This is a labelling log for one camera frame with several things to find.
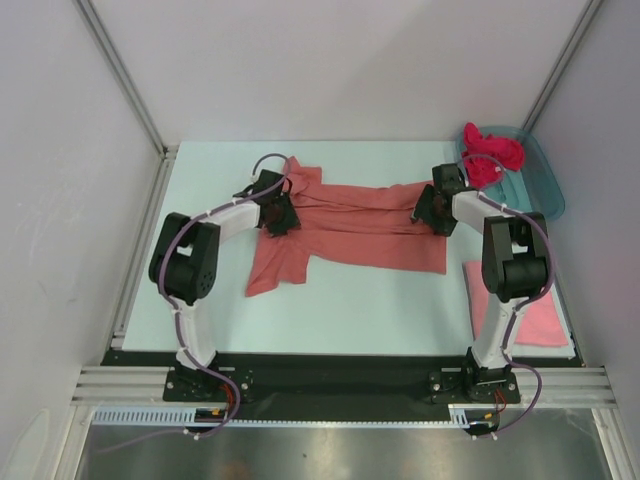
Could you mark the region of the salmon t shirt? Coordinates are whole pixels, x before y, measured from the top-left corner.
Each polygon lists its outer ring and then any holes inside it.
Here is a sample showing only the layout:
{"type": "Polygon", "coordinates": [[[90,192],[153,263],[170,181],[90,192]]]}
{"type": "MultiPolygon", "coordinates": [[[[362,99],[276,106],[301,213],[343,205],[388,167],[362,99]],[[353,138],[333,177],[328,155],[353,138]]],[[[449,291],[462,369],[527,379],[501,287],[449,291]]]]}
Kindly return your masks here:
{"type": "Polygon", "coordinates": [[[389,187],[326,184],[320,167],[290,159],[291,200],[300,226],[258,234],[247,297],[281,283],[304,284],[310,259],[444,275],[447,240],[411,214],[425,182],[389,187]]]}

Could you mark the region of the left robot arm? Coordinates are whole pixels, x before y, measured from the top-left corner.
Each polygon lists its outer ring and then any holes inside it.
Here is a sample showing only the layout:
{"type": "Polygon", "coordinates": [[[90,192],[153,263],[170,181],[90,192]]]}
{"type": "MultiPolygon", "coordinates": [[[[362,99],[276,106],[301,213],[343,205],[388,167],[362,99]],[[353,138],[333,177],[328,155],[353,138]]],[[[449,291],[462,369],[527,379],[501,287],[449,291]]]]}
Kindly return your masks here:
{"type": "Polygon", "coordinates": [[[284,235],[300,221],[287,175],[263,170],[231,201],[194,217],[165,217],[148,275],[169,305],[178,351],[172,381],[207,400],[220,389],[232,393],[231,379],[215,368],[218,349],[204,314],[204,299],[214,287],[221,245],[245,231],[261,228],[284,235]]]}

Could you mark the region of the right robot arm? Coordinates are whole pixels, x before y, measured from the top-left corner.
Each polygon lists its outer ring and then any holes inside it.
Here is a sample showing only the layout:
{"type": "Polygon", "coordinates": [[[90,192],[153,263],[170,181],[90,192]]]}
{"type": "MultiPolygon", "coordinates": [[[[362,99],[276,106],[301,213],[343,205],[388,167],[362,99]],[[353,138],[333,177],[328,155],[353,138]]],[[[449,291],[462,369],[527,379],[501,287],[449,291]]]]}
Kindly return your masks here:
{"type": "Polygon", "coordinates": [[[471,187],[454,163],[432,169],[411,220],[449,237],[464,223],[482,235],[481,276],[489,293],[479,335],[458,371],[428,377],[435,404],[502,404],[520,401],[512,349],[524,314],[551,289],[555,260],[545,217],[523,213],[471,187]]]}

